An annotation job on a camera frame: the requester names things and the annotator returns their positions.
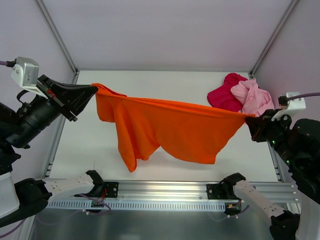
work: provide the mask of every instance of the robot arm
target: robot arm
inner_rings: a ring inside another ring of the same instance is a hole
[[[28,178],[13,183],[12,163],[21,156],[15,148],[30,148],[29,142],[58,116],[76,121],[98,88],[90,85],[64,84],[45,75],[38,78],[39,65],[32,59],[17,57],[7,61],[12,78],[27,92],[36,94],[30,102],[21,102],[15,112],[0,103],[0,228],[42,211],[49,203],[81,193],[99,193],[104,181],[94,171],[61,181]]]
[[[279,207],[250,185],[240,173],[221,181],[217,191],[244,200],[268,224],[275,240],[320,239],[320,122],[298,120],[292,129],[291,116],[305,108],[303,98],[285,101],[283,109],[267,110],[260,117],[248,117],[252,140],[268,142],[289,167],[302,193],[301,216]]]

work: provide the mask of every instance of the orange shirt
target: orange shirt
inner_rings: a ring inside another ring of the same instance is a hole
[[[129,169],[160,146],[173,157],[214,164],[216,155],[252,114],[197,104],[128,97],[106,86],[95,94],[101,121],[115,123],[119,153]]]

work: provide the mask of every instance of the metal frame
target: metal frame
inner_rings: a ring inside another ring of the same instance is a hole
[[[46,22],[46,24],[48,25],[54,39],[56,40],[57,45],[60,47],[62,54],[65,58],[65,60],[67,61],[69,67],[71,68],[71,70],[73,71],[74,75],[76,75],[78,73],[78,69],[73,61],[73,59],[70,56],[70,53],[64,43],[64,41],[62,40],[58,29],[54,23],[54,21],[52,20],[48,9],[46,8],[46,5],[44,4],[44,2],[42,0],[34,0],[35,4],[37,5],[39,11],[41,12],[41,15],[44,18],[44,21]]]
[[[256,61],[249,73],[252,78],[254,74],[259,69],[261,63],[266,58],[272,45],[274,44],[279,33],[282,31],[284,25],[288,21],[289,17],[292,15],[294,9],[298,5],[300,0],[292,0],[287,9],[285,10],[283,16],[281,17],[278,25],[273,31],[270,39],[268,40],[265,48],[263,49],[261,55]],[[61,38],[57,27],[55,26],[48,9],[46,8],[43,0],[34,0],[39,11],[41,12],[45,22],[47,23],[53,37],[55,38],[58,46],[60,47],[67,64],[72,69],[74,73],[74,78],[72,83],[76,83],[79,75],[79,70],[77,69],[70,53]],[[93,70],[90,68],[82,68],[82,70]],[[208,69],[195,69],[195,71],[208,71]],[[65,119],[60,117],[58,120],[58,125],[53,136],[49,154],[46,158],[47,164],[44,170],[43,178],[48,178],[50,176],[51,167],[53,165],[55,155],[58,149],[60,137],[62,135]],[[278,176],[279,183],[253,183],[257,190],[264,193],[269,199],[276,203],[286,203],[288,209],[299,213],[300,206],[297,203],[298,198],[296,196],[294,186],[291,183],[284,183],[288,181],[285,179],[284,169],[280,162],[282,161],[275,151],[269,147],[272,161],[274,163],[275,172]],[[169,181],[121,181],[119,184],[119,196],[117,201],[170,201],[170,202],[208,202],[206,194],[206,184],[209,182],[169,182]],[[69,198],[62,201],[74,201],[74,199]]]
[[[263,49],[262,53],[260,54],[258,60],[255,62],[252,70],[250,71],[250,74],[253,77],[255,76],[255,74],[258,71],[260,65],[262,64],[262,62],[264,61],[264,59],[268,55],[271,47],[275,43],[277,37],[279,36],[280,32],[282,31],[282,29],[284,28],[285,24],[287,23],[288,19],[290,18],[290,16],[292,15],[294,10],[296,9],[296,7],[297,7],[299,2],[300,2],[300,0],[291,0],[289,6],[284,11],[279,23],[277,24],[277,26],[275,27],[273,33],[271,34],[266,46],[264,47],[264,49]]]
[[[116,210],[146,211],[202,211],[223,212],[226,203],[238,200],[209,200],[207,184],[216,182],[183,181],[120,181],[117,198],[106,198],[105,203]],[[295,213],[299,210],[297,192],[290,183],[254,182],[252,185],[277,204],[287,204]],[[51,203],[53,209],[102,209],[91,207],[91,200],[69,197]]]

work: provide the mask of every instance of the pink cloth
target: pink cloth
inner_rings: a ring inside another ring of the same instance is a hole
[[[269,92],[260,89],[255,78],[240,81],[230,91],[243,105],[242,112],[245,114],[260,116],[267,109],[275,109]]]
[[[238,83],[242,83],[247,79],[236,73],[229,73],[225,78],[223,85],[211,91],[207,95],[208,102],[212,107],[218,109],[239,112],[242,104],[231,93],[230,89]]]

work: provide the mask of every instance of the white floor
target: white floor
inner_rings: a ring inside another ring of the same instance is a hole
[[[156,98],[209,106],[207,94],[228,72],[81,71],[77,84],[101,83],[131,97]],[[247,73],[240,73],[248,78]],[[266,143],[251,141],[245,124],[217,155],[213,165],[185,162],[158,149],[138,160],[130,173],[117,148],[114,123],[99,120],[93,97],[76,122],[65,122],[50,178],[71,178],[87,170],[105,180],[220,181],[239,172],[251,182],[277,182]]]

